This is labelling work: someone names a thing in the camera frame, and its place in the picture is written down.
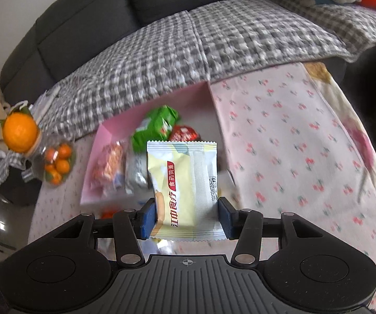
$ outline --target packaged snack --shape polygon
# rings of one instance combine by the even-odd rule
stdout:
[[[197,141],[200,135],[195,130],[186,125],[174,125],[169,141]]]
[[[133,147],[129,145],[126,153],[126,193],[132,194],[137,191],[147,190],[147,153],[134,153]]]
[[[146,152],[147,141],[165,141],[179,114],[169,106],[161,106],[149,111],[132,136],[134,152]]]
[[[147,143],[147,166],[155,190],[157,223],[152,237],[223,239],[217,214],[217,144]]]
[[[119,142],[103,147],[98,162],[92,170],[91,188],[124,186],[125,148]]]

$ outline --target gray ribbed plate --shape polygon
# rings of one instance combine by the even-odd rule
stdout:
[[[223,256],[157,256],[122,270],[97,300],[73,314],[300,314],[273,296],[258,275]],[[371,314],[361,308],[351,313]]]

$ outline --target crosshair symbol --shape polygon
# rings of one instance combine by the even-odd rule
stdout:
[[[183,260],[181,263],[185,264],[185,265],[191,265],[193,263],[195,263],[193,260],[190,260],[190,259],[186,259],[186,260]]]

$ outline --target storage box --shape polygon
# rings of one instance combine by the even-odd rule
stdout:
[[[154,196],[153,190],[128,195],[122,188],[118,189],[116,194],[106,197],[101,188],[90,189],[90,176],[105,145],[130,137],[140,125],[146,113],[162,105],[168,105],[177,110],[180,115],[178,124],[191,126],[199,133],[201,140],[215,141],[217,143],[219,170],[225,171],[227,169],[223,138],[209,85],[207,82],[197,83],[131,108],[106,120],[99,126],[85,173],[81,194],[82,211],[98,214],[107,210],[128,208],[138,210],[150,197]]]

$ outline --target cherry print tablecloth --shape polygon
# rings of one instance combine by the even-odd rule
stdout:
[[[238,208],[266,217],[294,211],[376,263],[376,154],[329,73],[317,65],[306,71],[302,64],[288,64],[211,89],[240,192]],[[66,183],[42,187],[29,242],[80,213],[93,139],[94,134],[76,142],[78,159]],[[169,242],[167,249],[230,259],[234,246],[228,240]],[[276,250],[277,240],[264,239],[261,259]],[[376,295],[371,307],[376,309]]]

